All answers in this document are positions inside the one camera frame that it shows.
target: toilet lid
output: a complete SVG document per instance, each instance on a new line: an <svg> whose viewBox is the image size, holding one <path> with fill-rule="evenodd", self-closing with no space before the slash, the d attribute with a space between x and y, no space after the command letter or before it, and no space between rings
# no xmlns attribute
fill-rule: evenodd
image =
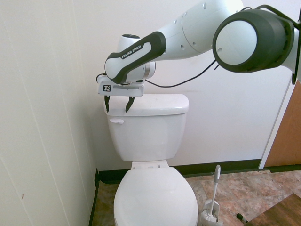
<svg viewBox="0 0 301 226"><path fill-rule="evenodd" d="M118 187L114 217L118 226L195 226L198 205L175 168L135 169Z"/></svg>

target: toilet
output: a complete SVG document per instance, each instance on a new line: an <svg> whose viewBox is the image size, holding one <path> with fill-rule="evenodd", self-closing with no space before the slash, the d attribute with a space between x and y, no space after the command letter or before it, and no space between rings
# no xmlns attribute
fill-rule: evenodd
<svg viewBox="0 0 301 226"><path fill-rule="evenodd" d="M115 226L196 226L194 192L166 161L181 144L188 98L144 94L126 113L127 102L128 97L111 97L105 110L117 153L132 162L115 195Z"/></svg>

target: tile floor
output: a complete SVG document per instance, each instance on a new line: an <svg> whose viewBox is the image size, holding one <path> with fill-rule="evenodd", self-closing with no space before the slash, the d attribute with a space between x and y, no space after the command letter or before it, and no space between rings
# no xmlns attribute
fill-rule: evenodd
<svg viewBox="0 0 301 226"><path fill-rule="evenodd" d="M212 198L213 176L186 178L192 187L199 212L205 200ZM113 203L118 185L99 184L92 226L114 226ZM215 200L219 203L224 226L241 226L236 218L241 213L252 220L288 195L301 197L301 170L280 173L251 171L222 174Z"/></svg>

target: door frame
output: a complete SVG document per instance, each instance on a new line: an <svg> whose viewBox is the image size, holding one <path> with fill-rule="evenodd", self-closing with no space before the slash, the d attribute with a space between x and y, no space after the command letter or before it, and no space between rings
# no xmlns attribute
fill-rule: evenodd
<svg viewBox="0 0 301 226"><path fill-rule="evenodd" d="M269 135L269 139L268 139L267 145L265 147L265 150L264 150L262 158L261 158L261 162L259 164L259 169L260 170L264 168L264 165L267 162L269 153L271 151L272 145L274 143L276 134L278 132L279 126L280 126L281 121L283 119L283 116L285 114L285 111L286 111L286 108L288 106L288 103L289 103L289 101L291 99L291 96L293 94L293 89L294 88L295 88L295 85L293 85L292 81L289 80L289 83L287 84L285 95L283 97L280 109L278 111L277 117L276 117L275 122L274 122L273 129L271 131L271 134Z"/></svg>

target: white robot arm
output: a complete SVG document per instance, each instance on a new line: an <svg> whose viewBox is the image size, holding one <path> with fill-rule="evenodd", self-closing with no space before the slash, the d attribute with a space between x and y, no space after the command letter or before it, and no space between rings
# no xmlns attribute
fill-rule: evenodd
<svg viewBox="0 0 301 226"><path fill-rule="evenodd" d="M118 52L105 62L106 76L97 78L98 93L106 96L106 104L110 96L129 96L128 111L134 97L143 95L155 61L194 57L210 49L226 70L250 73L283 65L293 72L295 83L300 24L269 6L242 9L241 0L207 0L142 39L123 35Z"/></svg>

